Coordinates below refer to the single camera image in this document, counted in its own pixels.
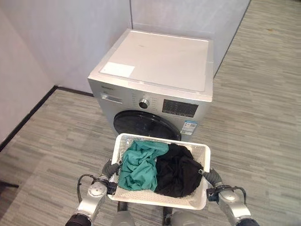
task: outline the clothes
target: clothes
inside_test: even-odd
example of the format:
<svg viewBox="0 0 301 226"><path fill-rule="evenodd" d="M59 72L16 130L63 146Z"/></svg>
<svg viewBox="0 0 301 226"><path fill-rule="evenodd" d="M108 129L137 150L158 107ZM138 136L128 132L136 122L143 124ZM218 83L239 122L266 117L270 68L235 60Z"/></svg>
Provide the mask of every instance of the clothes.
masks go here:
<svg viewBox="0 0 301 226"><path fill-rule="evenodd" d="M129 191L139 191L157 187L155 158L168 151L168 144L136 140L125 151L118 185Z"/></svg>
<svg viewBox="0 0 301 226"><path fill-rule="evenodd" d="M170 144L169 151L157 158L158 194L184 197L191 194L201 181L198 173L202 165L193 160L191 152L184 146Z"/></svg>

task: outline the brand logo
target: brand logo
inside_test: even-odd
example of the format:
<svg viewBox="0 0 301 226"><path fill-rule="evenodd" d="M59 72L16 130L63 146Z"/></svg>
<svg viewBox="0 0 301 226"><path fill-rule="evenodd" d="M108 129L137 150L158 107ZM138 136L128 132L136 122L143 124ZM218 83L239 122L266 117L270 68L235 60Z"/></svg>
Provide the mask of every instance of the brand logo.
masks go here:
<svg viewBox="0 0 301 226"><path fill-rule="evenodd" d="M102 88L104 88L104 89L109 89L109 90L114 90L113 88L106 87L106 86L102 86Z"/></svg>

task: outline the wall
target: wall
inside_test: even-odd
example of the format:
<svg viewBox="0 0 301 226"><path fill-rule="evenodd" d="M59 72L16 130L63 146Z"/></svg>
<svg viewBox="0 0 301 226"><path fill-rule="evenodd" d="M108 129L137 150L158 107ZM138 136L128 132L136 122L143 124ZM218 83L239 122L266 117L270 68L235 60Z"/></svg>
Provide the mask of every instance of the wall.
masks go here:
<svg viewBox="0 0 301 226"><path fill-rule="evenodd" d="M53 85L0 9L0 143Z"/></svg>
<svg viewBox="0 0 301 226"><path fill-rule="evenodd" d="M91 92L88 74L130 23L128 0L0 0L57 85Z"/></svg>
<svg viewBox="0 0 301 226"><path fill-rule="evenodd" d="M131 0L135 30L214 40L214 73L250 0Z"/></svg>

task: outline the black cable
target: black cable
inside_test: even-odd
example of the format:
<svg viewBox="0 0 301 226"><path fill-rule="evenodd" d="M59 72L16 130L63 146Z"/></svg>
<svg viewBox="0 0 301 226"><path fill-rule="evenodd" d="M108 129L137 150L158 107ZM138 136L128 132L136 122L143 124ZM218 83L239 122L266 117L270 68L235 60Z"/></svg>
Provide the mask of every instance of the black cable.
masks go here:
<svg viewBox="0 0 301 226"><path fill-rule="evenodd" d="M237 186L235 186L233 189L234 190L239 189L244 194L244 204L246 205L246 191L245 191L245 189L243 187L237 187Z"/></svg>
<svg viewBox="0 0 301 226"><path fill-rule="evenodd" d="M81 198L81 195L80 195L80 186L81 186L81 179L83 177L91 177L93 180L98 180L98 178L94 177L93 175L91 174L83 174L79 177L78 181L77 181L77 187L76 187L76 193L77 193L77 198L79 200L79 203L82 201L82 198Z"/></svg>

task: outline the gray striped carpet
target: gray striped carpet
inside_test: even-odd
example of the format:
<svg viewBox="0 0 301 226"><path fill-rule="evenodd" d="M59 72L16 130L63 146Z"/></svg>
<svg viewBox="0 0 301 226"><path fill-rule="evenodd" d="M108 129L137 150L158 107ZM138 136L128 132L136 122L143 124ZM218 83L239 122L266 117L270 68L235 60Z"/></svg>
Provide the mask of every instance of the gray striped carpet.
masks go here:
<svg viewBox="0 0 301 226"><path fill-rule="evenodd" d="M301 224L301 3L253 0L214 80L210 113L194 142L211 148L224 182L243 186L263 226ZM114 135L97 101L57 90L0 153L0 226L60 226L77 207L76 181L97 174ZM85 180L85 191L89 181ZM107 199L96 226L109 226ZM159 226L162 208L130 204L137 226ZM229 225L215 203L194 211L204 226Z"/></svg>

